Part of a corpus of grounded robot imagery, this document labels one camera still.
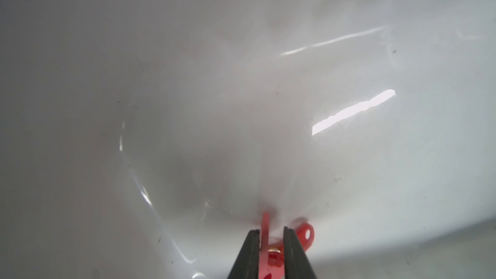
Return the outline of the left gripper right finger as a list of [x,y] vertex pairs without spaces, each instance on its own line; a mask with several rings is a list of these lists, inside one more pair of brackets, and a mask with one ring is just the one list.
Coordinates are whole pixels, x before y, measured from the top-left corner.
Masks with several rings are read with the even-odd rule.
[[294,229],[284,227],[285,279],[316,279],[315,272]]

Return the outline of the white plastic storage box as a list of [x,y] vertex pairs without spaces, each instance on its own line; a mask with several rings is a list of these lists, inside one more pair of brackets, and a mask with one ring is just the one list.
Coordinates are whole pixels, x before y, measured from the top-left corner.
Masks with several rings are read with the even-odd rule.
[[495,0],[1,0],[1,277],[495,277]]

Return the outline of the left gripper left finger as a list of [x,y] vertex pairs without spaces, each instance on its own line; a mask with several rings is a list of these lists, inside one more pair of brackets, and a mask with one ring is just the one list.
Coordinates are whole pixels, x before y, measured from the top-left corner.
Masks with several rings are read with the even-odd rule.
[[228,275],[228,279],[258,279],[260,231],[250,230]]

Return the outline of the pink clothespin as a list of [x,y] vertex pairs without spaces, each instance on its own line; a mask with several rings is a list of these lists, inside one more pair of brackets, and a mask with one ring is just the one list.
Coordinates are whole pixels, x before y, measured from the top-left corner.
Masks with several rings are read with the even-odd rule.
[[[270,217],[264,213],[260,231],[260,259],[258,267],[258,278],[283,278],[284,277],[284,244],[283,241],[269,243]],[[315,230],[307,222],[299,225],[295,232],[303,247],[307,251],[314,242]]]

